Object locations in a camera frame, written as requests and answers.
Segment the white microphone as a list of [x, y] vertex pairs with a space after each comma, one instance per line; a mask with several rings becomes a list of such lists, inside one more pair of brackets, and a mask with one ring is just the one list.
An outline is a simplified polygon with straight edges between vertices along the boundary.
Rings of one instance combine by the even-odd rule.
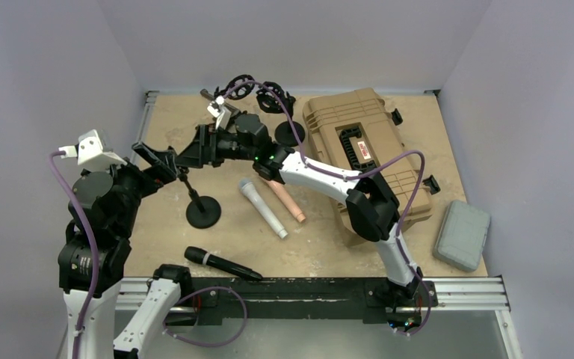
[[282, 222], [275, 216], [274, 212], [266, 204], [265, 200], [256, 190], [255, 185], [248, 178], [243, 178], [238, 183], [239, 191], [252, 203], [259, 214], [267, 222], [270, 228], [279, 236], [284, 239], [288, 235], [288, 231], [283, 226]]

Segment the black clip microphone stand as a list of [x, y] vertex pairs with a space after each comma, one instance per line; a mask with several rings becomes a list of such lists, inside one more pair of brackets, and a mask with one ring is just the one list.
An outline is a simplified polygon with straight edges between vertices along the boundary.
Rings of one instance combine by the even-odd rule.
[[188, 223], [198, 229], [206, 229], [215, 225], [221, 216], [221, 207], [216, 199], [209, 196], [199, 196], [198, 192], [188, 181], [189, 170], [180, 165], [176, 165], [179, 175], [178, 179], [185, 184], [191, 202], [186, 208], [186, 219]]

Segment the beige microphone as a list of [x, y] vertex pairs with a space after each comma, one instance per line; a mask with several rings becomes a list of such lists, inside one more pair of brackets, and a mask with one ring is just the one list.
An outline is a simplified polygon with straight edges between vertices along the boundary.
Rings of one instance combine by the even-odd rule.
[[293, 197], [287, 192], [283, 184], [265, 179], [264, 182], [283, 203], [284, 207], [289, 211], [289, 213], [297, 222], [303, 223], [306, 220], [306, 216], [303, 213], [303, 210], [296, 204]]

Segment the black microphone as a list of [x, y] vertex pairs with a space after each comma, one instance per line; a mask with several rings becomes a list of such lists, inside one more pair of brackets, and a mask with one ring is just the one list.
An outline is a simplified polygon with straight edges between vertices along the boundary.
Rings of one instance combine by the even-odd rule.
[[249, 281], [263, 280], [263, 276], [257, 271], [254, 271], [243, 265], [234, 263], [222, 257], [211, 254], [210, 252], [202, 248], [188, 246], [185, 249], [184, 257], [185, 259], [193, 263], [200, 264], [203, 266], [209, 266], [214, 269], [226, 272], [228, 274], [232, 274], [244, 280]]

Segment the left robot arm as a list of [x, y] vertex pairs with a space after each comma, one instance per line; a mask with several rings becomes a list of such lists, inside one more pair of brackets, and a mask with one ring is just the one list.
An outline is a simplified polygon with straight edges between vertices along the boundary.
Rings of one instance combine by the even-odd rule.
[[155, 151], [136, 143], [132, 149], [147, 161], [147, 168], [107, 153], [100, 169], [86, 167], [73, 185], [65, 186], [72, 218], [58, 265], [70, 358], [144, 358], [163, 332], [170, 309], [192, 299], [189, 269], [163, 264], [154, 271], [146, 298], [128, 325], [120, 333], [114, 330], [138, 208], [145, 197], [180, 175], [173, 148]]

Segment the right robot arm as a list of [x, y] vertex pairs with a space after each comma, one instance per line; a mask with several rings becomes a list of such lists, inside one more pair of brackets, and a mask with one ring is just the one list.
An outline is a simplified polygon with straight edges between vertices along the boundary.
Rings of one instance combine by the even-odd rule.
[[234, 132], [217, 124], [199, 125], [175, 163], [182, 168], [218, 167], [229, 159], [251, 161], [265, 180], [303, 186], [343, 203], [354, 232], [375, 244], [386, 270], [387, 283], [377, 296], [392, 309], [417, 302], [425, 285], [401, 233], [406, 215], [379, 169], [349, 171], [310, 159], [273, 140], [255, 114], [238, 117]]

